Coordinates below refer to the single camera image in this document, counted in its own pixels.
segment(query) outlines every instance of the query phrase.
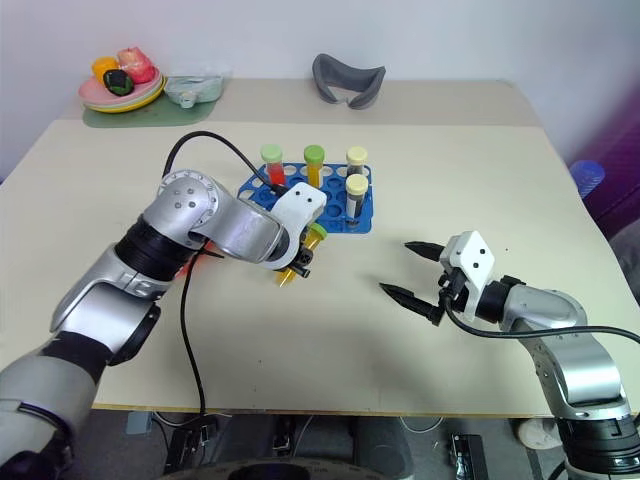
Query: yellow liquid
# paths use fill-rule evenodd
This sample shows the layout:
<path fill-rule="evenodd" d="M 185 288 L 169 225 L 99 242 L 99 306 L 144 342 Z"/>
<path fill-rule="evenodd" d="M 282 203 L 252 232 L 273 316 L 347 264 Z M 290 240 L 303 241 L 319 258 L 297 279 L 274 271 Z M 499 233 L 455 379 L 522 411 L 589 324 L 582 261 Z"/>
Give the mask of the yellow liquid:
<path fill-rule="evenodd" d="M 322 186 L 322 165 L 309 165 L 307 164 L 307 179 L 309 185 L 314 188 L 320 188 Z"/>
<path fill-rule="evenodd" d="M 304 240 L 304 246 L 309 250 L 315 250 L 318 244 L 322 241 L 322 237 L 315 230 L 309 230 L 307 234 L 307 238 Z M 293 279 L 296 278 L 297 273 L 287 268 L 284 272 L 278 272 L 276 275 L 276 283 L 280 287 L 284 287 L 286 284 L 293 282 Z"/>

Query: plastic bottle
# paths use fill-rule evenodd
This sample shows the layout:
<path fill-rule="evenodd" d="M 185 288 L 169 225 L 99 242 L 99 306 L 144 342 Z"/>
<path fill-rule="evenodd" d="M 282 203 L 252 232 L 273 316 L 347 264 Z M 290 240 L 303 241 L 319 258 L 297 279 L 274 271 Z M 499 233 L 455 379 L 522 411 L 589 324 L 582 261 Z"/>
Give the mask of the plastic bottle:
<path fill-rule="evenodd" d="M 362 212 L 364 196 L 369 190 L 369 180 L 364 175 L 354 173 L 347 177 L 347 216 L 358 218 Z"/>
<path fill-rule="evenodd" d="M 327 238 L 327 235 L 327 231 L 322 225 L 319 223 L 313 223 L 309 227 L 307 236 L 304 239 L 304 246 L 313 251 L 322 240 Z M 296 273 L 290 268 L 287 268 L 284 272 L 278 272 L 278 275 L 276 276 L 276 283 L 279 286 L 284 287 L 286 284 L 291 283 L 295 277 Z"/>
<path fill-rule="evenodd" d="M 364 175 L 364 164 L 367 163 L 367 151 L 363 147 L 351 147 L 347 150 L 347 177 L 358 173 Z"/>
<path fill-rule="evenodd" d="M 282 166 L 282 149 L 280 145 L 263 145 L 260 149 L 260 156 L 264 163 L 267 164 L 267 174 L 269 181 L 274 185 L 284 185 L 287 183 L 287 177 L 284 174 Z"/>
<path fill-rule="evenodd" d="M 304 161 L 307 163 L 307 180 L 315 188 L 322 187 L 322 167 L 324 149 L 320 145 L 309 145 L 304 149 Z"/>

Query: beige tabletop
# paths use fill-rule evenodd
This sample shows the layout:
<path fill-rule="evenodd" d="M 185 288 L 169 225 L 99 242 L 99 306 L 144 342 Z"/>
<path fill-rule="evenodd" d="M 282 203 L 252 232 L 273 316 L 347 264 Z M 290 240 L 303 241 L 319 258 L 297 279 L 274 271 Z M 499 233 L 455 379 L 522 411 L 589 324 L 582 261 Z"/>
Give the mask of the beige tabletop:
<path fill-rule="evenodd" d="M 255 265 L 201 260 L 187 324 L 209 408 L 548 415 L 518 342 L 471 337 L 446 320 L 436 328 L 378 282 L 434 301 L 440 267 L 403 243 L 444 243 L 475 229 L 496 256 L 496 277 L 563 290 L 590 323 L 637 332 L 640 311 L 615 257 L 517 90 L 497 82 L 384 88 L 371 109 L 354 112 L 319 101 L 308 82 L 232 81 L 211 117 L 189 127 L 92 129 L 73 110 L 53 122 L 0 187 L 0 366 L 48 338 L 62 295 L 153 199 L 173 143 L 207 129 L 256 162 L 263 143 L 279 143 L 295 162 L 318 143 L 328 163 L 363 145 L 374 189 L 371 233 L 330 235 L 311 276 L 287 288 Z M 249 177 L 211 139 L 185 145 L 175 167 L 232 191 Z M 181 287 L 176 280 L 160 302 L 140 354 L 107 370 L 96 406 L 197 407 L 178 325 Z M 637 345 L 598 339 L 638 410 Z"/>

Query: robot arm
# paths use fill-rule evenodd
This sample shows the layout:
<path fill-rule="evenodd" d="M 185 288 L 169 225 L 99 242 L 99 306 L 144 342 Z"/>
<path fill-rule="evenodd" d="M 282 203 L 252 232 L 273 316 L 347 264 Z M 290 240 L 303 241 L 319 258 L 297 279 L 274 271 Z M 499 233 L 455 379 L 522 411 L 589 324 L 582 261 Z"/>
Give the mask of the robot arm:
<path fill-rule="evenodd" d="M 507 276 L 489 282 L 494 257 L 478 232 L 454 236 L 445 247 L 424 242 L 406 246 L 443 265 L 439 305 L 393 285 L 381 284 L 383 290 L 435 325 L 446 312 L 468 333 L 522 343 L 556 418 L 569 478 L 640 478 L 640 437 L 613 359 L 591 333 L 550 332 L 587 326 L 575 299 Z M 467 322 L 477 317 L 497 323 L 502 332 L 478 331 L 457 319 L 454 310 L 463 312 Z"/>
<path fill-rule="evenodd" d="M 105 367 L 137 354 L 160 317 L 155 302 L 207 241 L 306 276 L 301 238 L 325 204 L 299 183 L 267 212 L 199 172 L 165 176 L 154 202 L 62 299 L 52 338 L 0 372 L 0 478 L 57 478 L 69 465 Z"/>

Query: green cap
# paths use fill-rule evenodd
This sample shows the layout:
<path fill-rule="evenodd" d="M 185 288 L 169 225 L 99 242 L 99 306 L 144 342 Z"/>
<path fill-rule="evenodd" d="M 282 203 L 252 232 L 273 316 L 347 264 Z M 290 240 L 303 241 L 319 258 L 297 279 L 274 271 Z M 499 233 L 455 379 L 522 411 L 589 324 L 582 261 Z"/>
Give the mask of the green cap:
<path fill-rule="evenodd" d="M 260 148 L 260 156 L 265 163 L 279 163 L 282 161 L 282 149 L 280 145 L 263 145 Z"/>
<path fill-rule="evenodd" d="M 315 231 L 318 235 L 322 237 L 323 240 L 327 238 L 327 235 L 329 235 L 327 231 L 324 229 L 324 227 L 319 223 L 312 223 L 309 226 L 309 229 Z"/>
<path fill-rule="evenodd" d="M 304 149 L 304 161 L 311 165 L 322 165 L 324 148 L 320 145 L 309 145 Z"/>

